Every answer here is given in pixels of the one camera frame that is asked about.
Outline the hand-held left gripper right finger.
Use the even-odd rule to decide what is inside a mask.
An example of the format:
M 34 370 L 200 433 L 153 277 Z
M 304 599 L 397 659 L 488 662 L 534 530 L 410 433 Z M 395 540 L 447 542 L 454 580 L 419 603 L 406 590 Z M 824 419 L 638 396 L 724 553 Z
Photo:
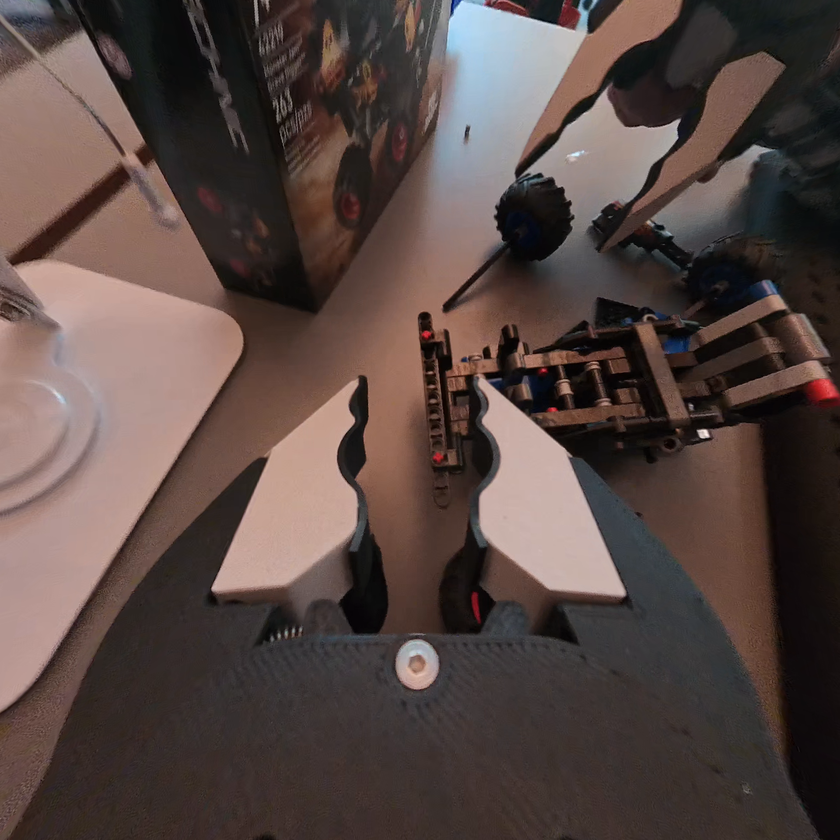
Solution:
M 569 452 L 483 377 L 469 387 L 469 493 L 463 546 L 444 568 L 445 629 L 477 634 L 494 606 L 519 605 L 540 633 L 565 604 L 627 600 Z

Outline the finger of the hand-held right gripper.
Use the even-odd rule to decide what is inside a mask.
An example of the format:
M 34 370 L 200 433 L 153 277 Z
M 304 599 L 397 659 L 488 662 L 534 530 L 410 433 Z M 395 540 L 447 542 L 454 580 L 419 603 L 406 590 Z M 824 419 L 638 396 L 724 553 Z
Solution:
M 763 51 L 721 68 L 707 90 L 695 127 L 651 167 L 643 190 L 605 231 L 599 251 L 617 246 L 698 181 L 758 111 L 785 69 Z
M 520 177 L 557 142 L 562 132 L 589 111 L 614 74 L 615 66 L 636 47 L 655 41 L 679 18 L 681 1 L 622 1 L 602 13 L 592 9 L 592 26 L 554 90 L 523 149 L 515 169 Z

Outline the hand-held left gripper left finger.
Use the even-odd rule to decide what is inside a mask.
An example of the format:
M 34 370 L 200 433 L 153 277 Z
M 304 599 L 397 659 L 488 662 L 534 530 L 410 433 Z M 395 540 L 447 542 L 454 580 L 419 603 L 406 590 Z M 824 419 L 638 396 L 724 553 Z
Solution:
M 378 634 L 389 596 L 359 482 L 369 382 L 350 380 L 268 453 L 213 582 L 219 604 L 272 605 L 296 624 L 315 602 Z

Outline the toy brick monster truck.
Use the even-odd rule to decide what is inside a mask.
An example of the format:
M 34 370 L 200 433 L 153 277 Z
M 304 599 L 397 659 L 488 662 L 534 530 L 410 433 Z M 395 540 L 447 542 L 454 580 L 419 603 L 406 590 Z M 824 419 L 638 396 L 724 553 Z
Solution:
M 479 376 L 559 443 L 592 438 L 617 451 L 640 450 L 650 463 L 719 428 L 793 406 L 838 407 L 832 357 L 811 321 L 768 283 L 750 291 L 755 302 L 706 322 L 658 312 L 613 329 L 582 321 L 537 350 L 509 323 L 495 347 L 461 360 L 449 332 L 420 312 L 436 506 L 448 506 L 449 478 L 466 467 L 469 387 Z

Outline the person's right hand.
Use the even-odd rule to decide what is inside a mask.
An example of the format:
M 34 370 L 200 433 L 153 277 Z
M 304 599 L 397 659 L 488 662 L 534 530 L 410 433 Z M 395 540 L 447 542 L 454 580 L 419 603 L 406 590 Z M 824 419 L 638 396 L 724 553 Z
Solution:
M 628 128 L 660 128 L 684 118 L 696 105 L 703 72 L 660 60 L 629 87 L 606 90 L 619 122 Z

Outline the black tyre blue hub wheel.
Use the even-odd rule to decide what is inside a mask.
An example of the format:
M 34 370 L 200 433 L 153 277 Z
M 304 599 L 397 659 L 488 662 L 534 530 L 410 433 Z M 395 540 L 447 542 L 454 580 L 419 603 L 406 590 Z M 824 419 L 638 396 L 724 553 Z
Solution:
M 750 289 L 765 281 L 778 287 L 784 255 L 773 240 L 757 235 L 721 238 L 692 260 L 685 277 L 690 302 L 718 312 L 734 312 L 757 298 Z
M 552 177 L 527 173 L 500 196 L 494 219 L 499 246 L 445 300 L 442 312 L 450 312 L 501 258 L 533 263 L 551 257 L 570 235 L 574 216 L 565 190 Z

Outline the white tilted board stand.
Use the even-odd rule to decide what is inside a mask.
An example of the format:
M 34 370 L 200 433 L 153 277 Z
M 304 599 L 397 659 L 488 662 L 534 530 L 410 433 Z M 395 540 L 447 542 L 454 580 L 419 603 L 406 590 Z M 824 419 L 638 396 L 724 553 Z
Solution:
M 2 712 L 45 672 L 243 349 L 222 311 L 2 254 Z

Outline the black perforated seat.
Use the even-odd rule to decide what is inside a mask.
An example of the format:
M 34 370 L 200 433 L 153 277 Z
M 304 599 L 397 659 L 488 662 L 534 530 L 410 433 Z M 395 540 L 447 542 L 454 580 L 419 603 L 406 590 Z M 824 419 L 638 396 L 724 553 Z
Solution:
M 782 244 L 783 296 L 806 315 L 838 382 L 838 221 L 794 197 L 780 153 L 760 158 L 763 230 Z M 764 427 L 781 659 L 794 782 L 812 811 L 837 807 L 838 408 L 795 408 Z

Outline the toy set cardboard box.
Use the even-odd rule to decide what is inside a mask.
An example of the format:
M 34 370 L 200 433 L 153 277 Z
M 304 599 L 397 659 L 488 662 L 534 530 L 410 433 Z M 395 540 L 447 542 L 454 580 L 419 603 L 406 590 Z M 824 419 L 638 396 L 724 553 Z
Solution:
M 70 5 L 222 286 L 318 312 L 436 128 L 452 3 Z

